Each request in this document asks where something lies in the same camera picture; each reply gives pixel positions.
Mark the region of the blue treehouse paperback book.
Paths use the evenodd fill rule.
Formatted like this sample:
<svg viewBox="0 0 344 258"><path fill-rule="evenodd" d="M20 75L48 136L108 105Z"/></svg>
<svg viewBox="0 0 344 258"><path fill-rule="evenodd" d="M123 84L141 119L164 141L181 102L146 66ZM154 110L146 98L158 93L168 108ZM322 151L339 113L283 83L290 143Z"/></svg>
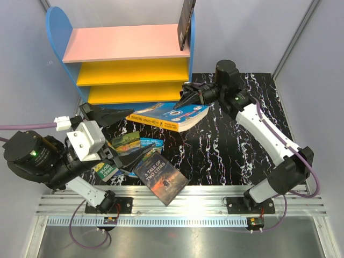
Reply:
<svg viewBox="0 0 344 258"><path fill-rule="evenodd" d="M199 123L208 113L207 105L188 105L173 109L174 103L156 103L126 117L126 120L159 127L174 132L184 132Z"/></svg>

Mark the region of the dark Tale Of Two Cities book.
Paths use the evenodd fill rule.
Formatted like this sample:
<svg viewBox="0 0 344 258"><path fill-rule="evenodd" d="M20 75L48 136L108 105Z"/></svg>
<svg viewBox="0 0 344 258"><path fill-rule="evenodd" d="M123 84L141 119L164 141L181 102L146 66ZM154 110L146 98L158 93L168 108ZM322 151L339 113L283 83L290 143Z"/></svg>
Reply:
<svg viewBox="0 0 344 258"><path fill-rule="evenodd" d="M138 165L134 173L165 206L168 206L189 183L189 180L158 151Z"/></svg>

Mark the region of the dark Three Days To See book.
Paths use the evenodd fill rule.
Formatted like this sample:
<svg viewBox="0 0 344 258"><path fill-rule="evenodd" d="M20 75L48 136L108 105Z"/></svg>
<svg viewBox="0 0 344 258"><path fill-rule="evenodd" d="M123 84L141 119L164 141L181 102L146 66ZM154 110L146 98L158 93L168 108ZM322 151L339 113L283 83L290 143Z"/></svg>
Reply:
<svg viewBox="0 0 344 258"><path fill-rule="evenodd" d="M184 50L185 42L190 29L191 18L194 12L196 0L184 0L180 19L177 26L180 51Z"/></svg>

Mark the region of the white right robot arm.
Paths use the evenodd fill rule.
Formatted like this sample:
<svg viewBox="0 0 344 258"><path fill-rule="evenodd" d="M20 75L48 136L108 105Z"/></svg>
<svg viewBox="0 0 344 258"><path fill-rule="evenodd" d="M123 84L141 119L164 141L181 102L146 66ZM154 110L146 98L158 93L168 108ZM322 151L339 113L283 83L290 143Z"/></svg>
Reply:
<svg viewBox="0 0 344 258"><path fill-rule="evenodd" d="M247 129L266 150L275 168L266 179L243 194L244 209L256 213L266 200L292 192L294 187L315 175L312 169L314 152L310 147L299 147L284 135L263 114L259 101L240 88L239 78L233 61L220 60L213 83L184 83L180 101L174 108L218 102L222 111Z"/></svg>

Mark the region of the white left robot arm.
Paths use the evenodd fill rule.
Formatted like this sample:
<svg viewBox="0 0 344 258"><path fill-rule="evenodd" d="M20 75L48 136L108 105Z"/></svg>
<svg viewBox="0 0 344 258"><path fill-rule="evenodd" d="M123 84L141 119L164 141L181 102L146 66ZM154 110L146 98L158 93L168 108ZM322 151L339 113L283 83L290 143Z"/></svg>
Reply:
<svg viewBox="0 0 344 258"><path fill-rule="evenodd" d="M99 163L131 173L155 147L150 144L121 156L106 140L102 129L134 113L133 109L105 109L90 103L80 105L81 116L56 117L52 123L2 125L15 131L4 140L4 158L17 176L45 184L52 190L69 188L101 214L120 211L120 201L111 190L101 190L80 175Z"/></svg>

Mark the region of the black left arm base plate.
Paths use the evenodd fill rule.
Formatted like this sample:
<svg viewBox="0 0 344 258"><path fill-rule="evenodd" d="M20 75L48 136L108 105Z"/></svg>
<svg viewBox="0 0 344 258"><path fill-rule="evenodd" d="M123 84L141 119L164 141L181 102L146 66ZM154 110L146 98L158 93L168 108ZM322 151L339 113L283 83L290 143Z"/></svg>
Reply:
<svg viewBox="0 0 344 258"><path fill-rule="evenodd" d="M106 198L97 207L87 204L84 211L86 214L131 214L132 204L132 197Z"/></svg>

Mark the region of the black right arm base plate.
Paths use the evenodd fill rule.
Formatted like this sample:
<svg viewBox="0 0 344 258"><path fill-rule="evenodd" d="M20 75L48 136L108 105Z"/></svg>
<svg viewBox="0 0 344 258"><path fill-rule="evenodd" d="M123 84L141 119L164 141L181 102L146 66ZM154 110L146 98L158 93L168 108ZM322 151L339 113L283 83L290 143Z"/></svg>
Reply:
<svg viewBox="0 0 344 258"><path fill-rule="evenodd" d="M271 198L262 203L248 205L243 197L225 197L228 214L275 214L274 202Z"/></svg>

